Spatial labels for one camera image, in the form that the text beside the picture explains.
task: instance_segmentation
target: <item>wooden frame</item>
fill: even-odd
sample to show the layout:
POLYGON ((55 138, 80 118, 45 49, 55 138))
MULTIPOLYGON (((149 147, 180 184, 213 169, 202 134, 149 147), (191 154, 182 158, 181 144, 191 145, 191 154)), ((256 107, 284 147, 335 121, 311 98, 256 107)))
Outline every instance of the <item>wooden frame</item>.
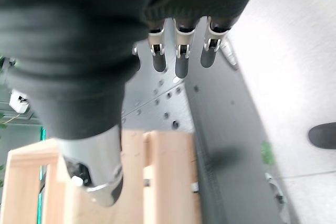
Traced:
POLYGON ((124 184, 111 208, 93 203, 68 176, 55 140, 8 153, 0 224, 35 224, 39 171, 47 165, 43 224, 201 223, 193 139, 182 132, 123 131, 124 184), (151 184, 144 187, 143 179, 151 184))

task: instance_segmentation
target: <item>hole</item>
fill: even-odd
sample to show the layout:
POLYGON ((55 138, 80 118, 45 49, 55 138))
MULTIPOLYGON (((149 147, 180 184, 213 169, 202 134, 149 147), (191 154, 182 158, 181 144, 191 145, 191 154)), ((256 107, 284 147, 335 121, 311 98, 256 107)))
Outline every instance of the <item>hole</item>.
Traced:
POLYGON ((179 127, 180 123, 178 121, 173 121, 172 128, 176 130, 179 127))

